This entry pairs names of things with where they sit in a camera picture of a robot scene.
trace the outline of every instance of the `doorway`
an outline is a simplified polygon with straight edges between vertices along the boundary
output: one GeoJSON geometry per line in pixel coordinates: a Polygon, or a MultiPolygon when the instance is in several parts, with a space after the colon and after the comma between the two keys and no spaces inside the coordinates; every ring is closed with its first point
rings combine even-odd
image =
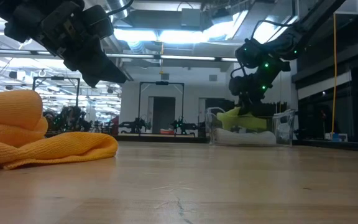
{"type": "Polygon", "coordinates": [[[175,97],[153,97],[153,125],[154,134],[160,134],[161,129],[170,129],[175,120],[175,97]]]}

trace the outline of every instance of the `wooden table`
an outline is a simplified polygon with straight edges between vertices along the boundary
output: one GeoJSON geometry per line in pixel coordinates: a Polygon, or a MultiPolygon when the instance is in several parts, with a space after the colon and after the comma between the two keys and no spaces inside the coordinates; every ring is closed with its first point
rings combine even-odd
{"type": "Polygon", "coordinates": [[[358,223],[358,152],[122,142],[0,170],[0,223],[358,223]]]}

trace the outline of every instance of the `clear plastic bin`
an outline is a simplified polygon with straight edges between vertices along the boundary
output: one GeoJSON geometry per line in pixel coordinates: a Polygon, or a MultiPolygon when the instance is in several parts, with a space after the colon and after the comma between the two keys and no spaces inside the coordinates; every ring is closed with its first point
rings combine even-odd
{"type": "Polygon", "coordinates": [[[231,116],[221,108],[205,112],[211,144],[225,146],[292,146],[294,110],[272,117],[231,116]]]}

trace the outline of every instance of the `orange towel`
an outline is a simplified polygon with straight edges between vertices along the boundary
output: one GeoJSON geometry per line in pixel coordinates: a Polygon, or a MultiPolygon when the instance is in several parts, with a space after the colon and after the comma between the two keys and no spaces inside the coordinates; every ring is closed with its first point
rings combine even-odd
{"type": "Polygon", "coordinates": [[[0,93],[0,166],[59,164],[116,155],[117,141],[107,134],[65,133],[44,139],[48,124],[42,100],[30,90],[0,93]]]}

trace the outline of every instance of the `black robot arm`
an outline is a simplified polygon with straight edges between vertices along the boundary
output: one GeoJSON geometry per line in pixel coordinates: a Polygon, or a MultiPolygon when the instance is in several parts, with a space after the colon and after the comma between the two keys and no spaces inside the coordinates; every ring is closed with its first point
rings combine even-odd
{"type": "Polygon", "coordinates": [[[272,82],[277,75],[281,71],[291,70],[289,62],[283,60],[298,58],[306,50],[309,40],[317,29],[341,7],[344,1],[319,0],[304,18],[292,25],[286,25],[289,28],[273,41],[261,44],[253,38],[245,40],[244,45],[235,52],[244,76],[232,77],[229,83],[231,93],[239,96],[241,114],[251,112],[254,116],[271,115],[261,109],[260,101],[264,99],[265,92],[272,87],[272,82]],[[257,71],[247,75],[244,67],[257,68],[257,71]]]}
{"type": "Polygon", "coordinates": [[[124,83],[126,76],[100,43],[113,33],[109,16],[122,9],[108,14],[100,5],[84,7],[83,0],[0,0],[0,17],[7,21],[6,36],[35,40],[64,59],[67,68],[80,71],[89,86],[100,80],[124,83]]]}

